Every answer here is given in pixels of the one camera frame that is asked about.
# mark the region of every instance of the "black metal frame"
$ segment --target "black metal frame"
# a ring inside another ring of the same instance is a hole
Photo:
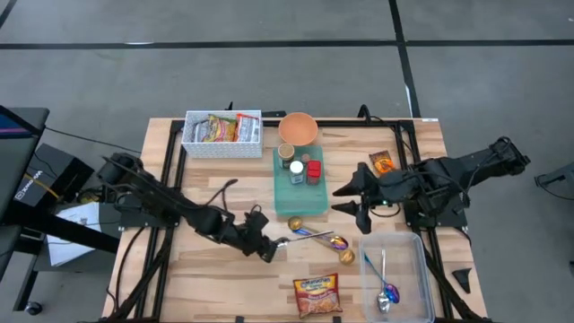
[[[416,141],[416,134],[414,130],[414,123],[411,119],[398,119],[398,120],[385,120],[385,122],[371,120],[371,115],[369,110],[366,107],[361,107],[359,110],[358,118],[364,118],[363,120],[318,120],[317,123],[320,127],[389,127],[393,132],[396,134],[396,147],[399,155],[399,162],[402,169],[405,169],[408,165],[406,151],[404,149],[403,138],[401,137],[402,131],[404,130],[408,134],[409,144],[411,149],[413,150],[413,161],[419,162],[421,160],[418,144]],[[170,126],[170,137],[168,139],[168,147],[163,163],[163,169],[161,172],[161,182],[163,184],[168,183],[169,174],[170,174],[170,167],[171,162],[173,160],[174,154],[174,147],[176,144],[176,138],[178,133],[183,129],[185,122],[183,120],[173,120]],[[264,120],[264,127],[278,127],[279,121],[278,120]],[[175,174],[175,182],[174,182],[174,189],[177,191],[181,190],[181,184],[183,180],[183,174],[185,169],[185,162],[186,162],[187,153],[184,149],[179,150],[179,157],[178,163],[176,167],[176,174]],[[442,268],[442,261],[440,258],[440,248],[438,240],[436,239],[436,232],[434,229],[429,228],[430,236],[434,235],[435,239],[430,239],[430,246],[432,250],[432,255],[434,262],[439,267],[439,272],[444,276],[444,270]],[[154,257],[155,249],[157,245],[157,239],[159,235],[160,229],[152,228],[150,238],[148,240],[148,247],[146,250],[145,255],[145,262],[143,266],[143,273],[144,275],[150,277],[154,275],[155,271],[154,268],[157,268],[157,257]],[[421,234],[421,231],[418,228],[413,227],[413,231]],[[165,240],[171,243],[173,240],[174,228],[168,228],[165,234]],[[163,302],[163,293],[167,283],[167,272],[168,272],[168,265],[169,265],[169,251],[167,251],[167,255],[161,255],[161,265],[159,266],[159,279],[156,285],[155,290],[155,297],[154,302],[152,305],[152,319],[157,319],[159,321],[161,316],[161,305]],[[135,305],[135,319],[145,319],[143,318],[144,314],[144,307],[145,307],[145,295],[147,294],[147,284],[138,284],[136,289],[132,292],[132,294],[140,295],[139,299],[137,300],[137,304]],[[450,321],[452,316],[452,309],[450,307],[450,302],[448,301],[447,295],[440,289],[441,294],[441,301],[442,307],[445,312],[445,318],[437,318],[437,322],[448,322]]]
[[[16,5],[17,0],[10,0],[0,14],[0,28],[4,25],[8,15]],[[404,83],[408,88],[408,99],[410,101],[411,116],[413,118],[420,118],[421,111],[417,100],[416,90],[414,87],[413,72],[410,66],[410,61],[407,53],[409,47],[498,47],[498,46],[574,46],[574,39],[499,39],[499,40],[407,40],[404,36],[403,27],[400,19],[398,5],[396,0],[388,0],[389,7],[393,19],[393,26],[395,29],[396,40],[389,39],[283,39],[283,40],[246,40],[246,41],[191,41],[191,42],[153,42],[153,43],[4,43],[0,44],[0,50],[12,49],[185,49],[185,48],[377,48],[377,47],[397,47],[398,54],[401,61],[403,70]],[[320,127],[391,127],[395,130],[396,134],[401,134],[405,130],[409,135],[409,145],[413,150],[413,161],[418,162],[421,158],[419,155],[416,136],[414,133],[414,126],[411,120],[389,120],[387,125],[381,125],[378,122],[371,121],[368,111],[360,112],[359,117],[366,117],[365,121],[319,121]],[[266,127],[276,127],[278,121],[266,121]],[[170,164],[173,157],[173,148],[175,146],[175,137],[177,132],[183,127],[182,121],[174,121],[171,124],[170,140],[168,151],[164,161],[164,166],[161,174],[161,182],[167,183],[167,178],[170,170]],[[399,154],[399,161],[401,168],[404,169],[408,161],[406,160],[406,153],[400,135],[396,135],[397,148]],[[176,174],[176,185],[174,189],[180,189],[181,179],[183,175],[183,163],[185,162],[185,151],[179,156],[178,168]],[[408,203],[404,205],[404,212],[407,218],[413,215],[414,210]],[[421,234],[418,227],[412,226],[413,231]],[[154,251],[157,245],[157,235],[159,229],[152,228],[152,234],[148,242],[148,252],[145,256],[144,272],[146,268],[152,265],[154,260]],[[442,269],[442,262],[440,260],[439,243],[434,228],[429,228],[430,249],[433,254],[433,261],[439,267],[440,272],[444,274]],[[161,312],[161,297],[163,288],[165,287],[165,276],[167,274],[167,260],[161,266],[160,279],[158,280],[158,289],[156,292],[156,299],[153,305],[154,317],[159,317]],[[452,309],[450,307],[448,297],[441,289],[442,307],[445,313],[445,319],[437,319],[437,321],[450,321],[452,319]],[[142,297],[135,305],[135,317],[140,318],[144,312],[145,299]]]

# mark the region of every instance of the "small jar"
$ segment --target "small jar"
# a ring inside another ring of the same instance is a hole
[[[289,166],[289,172],[291,173],[291,183],[299,184],[305,180],[305,174],[303,173],[303,163],[300,161],[294,161]]]
[[[321,180],[321,161],[307,163],[307,184],[317,185]]]
[[[291,162],[295,158],[295,147],[292,144],[281,144],[279,148],[277,148],[277,153],[279,154],[279,158],[281,158],[281,166],[288,170]]]
[[[311,160],[311,156],[308,153],[304,153],[301,155],[301,162],[303,165],[307,166],[307,163]]]

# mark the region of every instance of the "wooden table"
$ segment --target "wooden table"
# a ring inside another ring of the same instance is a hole
[[[157,179],[161,175],[171,120],[171,118],[152,118],[143,144],[143,165]],[[446,155],[438,121],[415,119],[414,124],[422,159]],[[237,178],[239,182],[227,190],[226,197],[228,207],[238,217],[238,222],[243,222],[243,213],[257,203],[263,207],[264,214],[270,220],[264,230],[266,235],[272,239],[292,236],[286,219],[278,218],[274,211],[272,156],[273,148],[280,143],[277,128],[266,127],[264,156],[261,159],[187,158],[182,192],[187,198],[202,203],[228,179]],[[357,168],[357,162],[370,164],[370,153],[389,150],[393,161],[398,165],[395,135],[388,128],[320,128],[317,144],[320,144],[324,150],[329,204],[349,200],[349,197],[332,197],[331,193],[351,179],[352,173]],[[170,183],[173,183],[176,162],[177,158],[174,158],[171,165]],[[221,205],[221,199],[216,199],[215,204]],[[382,207],[377,211],[394,212],[394,210]],[[371,218],[373,232],[410,231],[404,223],[403,214],[393,218],[375,216]],[[309,218],[309,225],[318,230],[334,230],[341,234],[350,241],[352,248],[358,254],[357,246],[361,233],[354,225],[352,216],[329,209],[325,215]],[[146,229],[138,237],[127,256],[122,274],[120,302],[127,297],[140,279],[149,231]],[[448,280],[471,309],[481,316],[486,316],[468,241],[454,229],[440,228],[437,231]],[[114,294],[119,262],[124,256],[127,243],[135,232],[136,230],[132,229],[122,234],[109,285],[109,289]],[[244,316],[247,322],[297,321],[299,316],[292,280],[331,273],[339,273],[341,303],[344,309],[343,313],[336,313],[336,315],[340,315],[343,322],[365,321],[361,305],[363,299],[359,259],[350,266],[344,266],[338,263],[334,253],[315,241],[298,243],[278,251],[274,261],[267,264],[257,255],[246,258],[238,250],[214,244],[195,234],[191,227],[180,225],[176,229],[170,254],[161,322],[229,322],[234,321],[236,316]],[[466,267],[473,269],[470,273],[471,294],[466,294],[450,274],[453,270]],[[430,273],[429,278],[436,314],[440,317],[442,309],[439,289]],[[145,316],[149,316],[152,312],[155,285],[155,281],[150,284]],[[103,315],[107,316],[112,308],[113,302],[108,297]],[[331,316],[315,316],[307,320],[332,321],[332,318]]]

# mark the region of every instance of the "concrete floor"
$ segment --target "concrete floor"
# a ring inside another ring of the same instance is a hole
[[[400,0],[399,9],[407,39],[574,38],[567,0]],[[394,36],[384,0],[18,0],[0,29],[0,43]],[[422,115],[440,119],[452,156],[508,135],[533,161],[519,177],[471,190],[474,256],[497,321],[574,317],[574,204],[533,181],[574,161],[572,49],[409,48]],[[0,50],[0,71],[0,104],[47,107],[51,127],[133,148],[141,147],[148,118],[221,109],[231,100],[324,117],[349,116],[366,103],[381,117],[410,117],[392,47]],[[51,133],[44,141],[94,168],[114,152]],[[15,254],[0,283],[0,321],[99,317],[112,256],[89,273],[40,274],[32,299],[46,308],[35,318],[11,312],[27,259]]]

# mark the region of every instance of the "metal spoon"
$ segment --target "metal spoon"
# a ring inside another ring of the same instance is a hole
[[[382,282],[380,294],[377,296],[377,304],[378,304],[378,310],[381,313],[386,314],[386,313],[388,313],[388,310],[391,307],[391,301],[388,299],[387,293],[385,291],[385,267],[386,267],[385,264],[387,261],[387,257],[385,255],[384,249],[381,252],[381,254],[383,256],[383,267],[382,267],[382,275],[381,275],[383,277],[383,282]]]
[[[289,239],[289,238],[279,238],[276,243],[277,243],[277,247],[285,247],[287,246],[287,244],[289,244],[290,242],[295,242],[295,241],[301,241],[301,240],[305,240],[305,239],[311,239],[311,238],[316,238],[316,237],[321,237],[324,236],[326,234],[330,234],[333,233],[333,231],[323,231],[323,232],[319,232],[319,233],[315,233],[315,234],[310,234],[308,236],[303,236],[303,237],[299,237],[296,239]]]

